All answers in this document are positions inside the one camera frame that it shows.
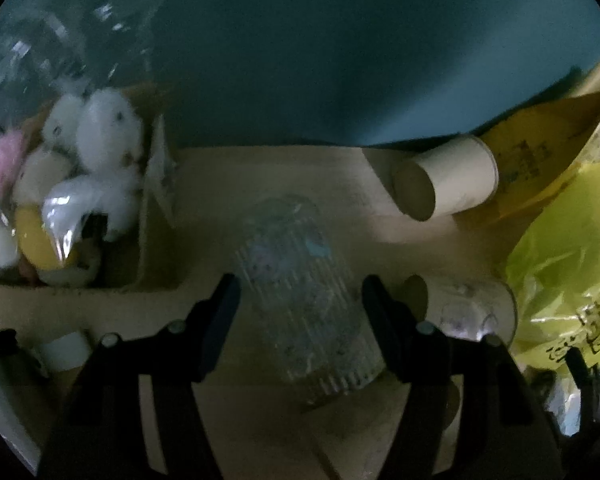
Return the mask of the orange snack package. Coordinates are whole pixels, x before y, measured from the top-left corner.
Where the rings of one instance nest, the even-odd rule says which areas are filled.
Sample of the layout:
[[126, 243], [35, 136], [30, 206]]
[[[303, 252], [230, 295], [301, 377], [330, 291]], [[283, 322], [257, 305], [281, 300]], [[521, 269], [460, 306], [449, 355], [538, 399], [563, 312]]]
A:
[[481, 140], [498, 166], [486, 203], [501, 220], [557, 195], [588, 164], [600, 162], [600, 92], [525, 108]]

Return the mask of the plain paper cup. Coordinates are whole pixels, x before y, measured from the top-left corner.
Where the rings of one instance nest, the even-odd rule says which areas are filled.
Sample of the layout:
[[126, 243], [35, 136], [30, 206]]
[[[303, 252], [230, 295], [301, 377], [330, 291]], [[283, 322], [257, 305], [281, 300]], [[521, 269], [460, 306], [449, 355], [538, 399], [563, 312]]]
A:
[[400, 211], [425, 222], [485, 203], [498, 188], [498, 165], [483, 141], [459, 136], [402, 162], [392, 184]]

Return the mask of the cardboard box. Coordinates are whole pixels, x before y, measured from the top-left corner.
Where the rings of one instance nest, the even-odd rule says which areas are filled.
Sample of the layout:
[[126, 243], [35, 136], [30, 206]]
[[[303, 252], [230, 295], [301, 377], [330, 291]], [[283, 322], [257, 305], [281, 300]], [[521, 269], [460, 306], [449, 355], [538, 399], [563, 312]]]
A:
[[173, 177], [151, 84], [65, 93], [0, 128], [0, 287], [170, 285]]

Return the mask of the patterned paper cup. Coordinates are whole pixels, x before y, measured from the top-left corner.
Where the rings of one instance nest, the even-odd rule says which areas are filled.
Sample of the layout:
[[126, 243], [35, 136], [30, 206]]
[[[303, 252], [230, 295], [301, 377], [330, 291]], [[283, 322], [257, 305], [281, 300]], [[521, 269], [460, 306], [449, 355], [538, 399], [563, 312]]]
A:
[[516, 300], [501, 282], [414, 274], [401, 292], [419, 321], [434, 324], [446, 336], [480, 341], [494, 334], [508, 346], [515, 337]]

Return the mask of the bag of plush toys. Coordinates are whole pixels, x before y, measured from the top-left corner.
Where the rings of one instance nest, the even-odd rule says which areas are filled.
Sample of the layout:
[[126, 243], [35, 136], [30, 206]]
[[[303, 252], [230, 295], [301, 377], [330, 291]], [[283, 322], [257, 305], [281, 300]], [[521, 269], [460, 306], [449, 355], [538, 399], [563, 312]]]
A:
[[0, 6], [0, 284], [138, 284], [169, 172], [152, 23], [164, 0]]

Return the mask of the teal curtain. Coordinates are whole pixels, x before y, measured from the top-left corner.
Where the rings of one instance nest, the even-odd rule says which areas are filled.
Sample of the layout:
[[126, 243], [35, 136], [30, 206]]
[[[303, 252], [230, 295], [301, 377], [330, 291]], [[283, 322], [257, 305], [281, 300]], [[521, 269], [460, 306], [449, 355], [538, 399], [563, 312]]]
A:
[[595, 0], [166, 0], [152, 31], [184, 145], [471, 132], [600, 60]]

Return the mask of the stainless steel tumbler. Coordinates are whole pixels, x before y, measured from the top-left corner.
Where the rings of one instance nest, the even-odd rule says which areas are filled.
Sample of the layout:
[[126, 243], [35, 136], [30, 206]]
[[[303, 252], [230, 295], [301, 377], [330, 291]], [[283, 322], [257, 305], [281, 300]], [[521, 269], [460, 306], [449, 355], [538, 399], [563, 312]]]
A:
[[0, 437], [24, 468], [35, 476], [41, 457], [40, 426], [26, 401], [23, 390], [7, 380], [0, 363]]

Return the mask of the yellow plastic shopping bag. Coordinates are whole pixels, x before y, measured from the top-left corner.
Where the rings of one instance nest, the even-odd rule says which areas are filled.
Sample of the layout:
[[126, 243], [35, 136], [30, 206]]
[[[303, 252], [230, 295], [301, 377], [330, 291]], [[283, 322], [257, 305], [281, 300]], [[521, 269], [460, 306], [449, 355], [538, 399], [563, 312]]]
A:
[[570, 349], [600, 366], [600, 162], [583, 167], [526, 229], [505, 266], [518, 362], [558, 370]]

